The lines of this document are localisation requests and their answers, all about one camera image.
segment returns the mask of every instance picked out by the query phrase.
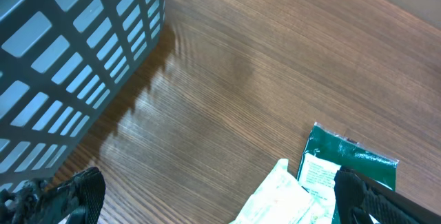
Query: black object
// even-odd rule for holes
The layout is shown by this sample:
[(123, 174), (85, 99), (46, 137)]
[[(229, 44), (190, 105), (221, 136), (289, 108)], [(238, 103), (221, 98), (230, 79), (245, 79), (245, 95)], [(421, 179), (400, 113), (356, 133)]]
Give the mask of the black object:
[(439, 224), (441, 216), (348, 167), (335, 176), (336, 204), (342, 224)]
[[(105, 182), (96, 167), (74, 175), (70, 180), (44, 192), (47, 180), (29, 181), (17, 193), (0, 192), (0, 223), (95, 224), (103, 207)], [(9, 207), (6, 201), (11, 200)]]

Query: wood grain surface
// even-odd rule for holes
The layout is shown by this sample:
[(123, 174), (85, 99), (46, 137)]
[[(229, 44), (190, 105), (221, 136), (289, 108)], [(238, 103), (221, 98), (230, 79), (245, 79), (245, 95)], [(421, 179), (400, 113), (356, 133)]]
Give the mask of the wood grain surface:
[(400, 160), (441, 214), (441, 31), (385, 0), (166, 0), (158, 47), (56, 175), (92, 165), (101, 223), (228, 223), (315, 121)]

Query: green plastic bag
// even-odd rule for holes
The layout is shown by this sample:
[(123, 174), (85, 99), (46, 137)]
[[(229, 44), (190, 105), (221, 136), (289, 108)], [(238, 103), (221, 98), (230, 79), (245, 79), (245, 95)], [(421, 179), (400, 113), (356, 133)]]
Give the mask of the green plastic bag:
[(341, 165), (395, 190), (397, 159), (366, 150), (359, 143), (315, 123), (302, 155), (297, 180), (328, 209), (329, 224), (340, 223), (335, 205), (334, 176)]

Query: white paper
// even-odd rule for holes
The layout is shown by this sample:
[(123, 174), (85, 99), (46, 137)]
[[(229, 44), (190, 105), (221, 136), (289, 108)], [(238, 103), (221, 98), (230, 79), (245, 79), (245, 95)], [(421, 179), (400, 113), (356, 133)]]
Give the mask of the white paper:
[(325, 224), (323, 208), (287, 169), (288, 160), (279, 160), (230, 224)]

